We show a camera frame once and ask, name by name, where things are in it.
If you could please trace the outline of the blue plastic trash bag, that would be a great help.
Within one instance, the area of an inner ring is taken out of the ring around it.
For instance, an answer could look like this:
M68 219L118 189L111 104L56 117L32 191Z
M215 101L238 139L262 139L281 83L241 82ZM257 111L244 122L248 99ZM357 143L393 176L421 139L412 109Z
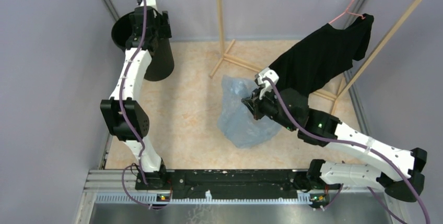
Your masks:
M251 148L271 140L282 127L267 117L255 120L241 100L258 86L252 80L224 75L222 110L217 127L237 148Z

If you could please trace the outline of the black trash bin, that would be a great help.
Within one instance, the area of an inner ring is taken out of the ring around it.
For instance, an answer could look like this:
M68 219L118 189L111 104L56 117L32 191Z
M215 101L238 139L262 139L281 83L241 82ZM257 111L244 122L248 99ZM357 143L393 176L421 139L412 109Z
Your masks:
M125 43L132 34L130 14L128 13L117 20L111 30L112 41L122 52L125 52ZM148 81L166 79L174 70L174 60L169 39L161 39L159 47L151 57L152 61L145 72L144 79Z

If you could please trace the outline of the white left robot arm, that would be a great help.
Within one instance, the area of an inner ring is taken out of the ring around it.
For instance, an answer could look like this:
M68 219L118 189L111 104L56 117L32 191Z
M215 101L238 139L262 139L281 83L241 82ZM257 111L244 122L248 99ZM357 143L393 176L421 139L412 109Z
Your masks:
M167 184L162 158L149 139L149 117L140 106L142 83L155 53L171 37L167 11L154 6L140 6L121 17L112 27L113 43L123 51L125 59L115 89L100 102L100 111L112 136L124 142L135 158L138 178L146 185L161 189Z

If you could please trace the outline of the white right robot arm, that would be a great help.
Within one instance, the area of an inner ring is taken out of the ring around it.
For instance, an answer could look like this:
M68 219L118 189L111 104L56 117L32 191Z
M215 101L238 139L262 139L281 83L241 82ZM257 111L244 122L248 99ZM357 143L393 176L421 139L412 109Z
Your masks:
M301 188L336 188L340 184L372 187L404 202L416 202L424 189L422 170L427 151L398 149L365 135L326 112L311 109L308 99L293 89L276 95L260 89L241 102L254 119L267 117L287 130L297 131L305 143L349 154L361 164L344 164L313 159Z

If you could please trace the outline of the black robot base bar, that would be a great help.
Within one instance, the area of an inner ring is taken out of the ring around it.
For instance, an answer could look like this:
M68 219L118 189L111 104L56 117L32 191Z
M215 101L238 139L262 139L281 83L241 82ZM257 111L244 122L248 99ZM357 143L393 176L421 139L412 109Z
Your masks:
M210 192L213 199L295 199L311 190L335 190L318 179L309 180L307 170L242 169L190 170L162 169L137 176L137 191L166 191L172 199L203 199Z

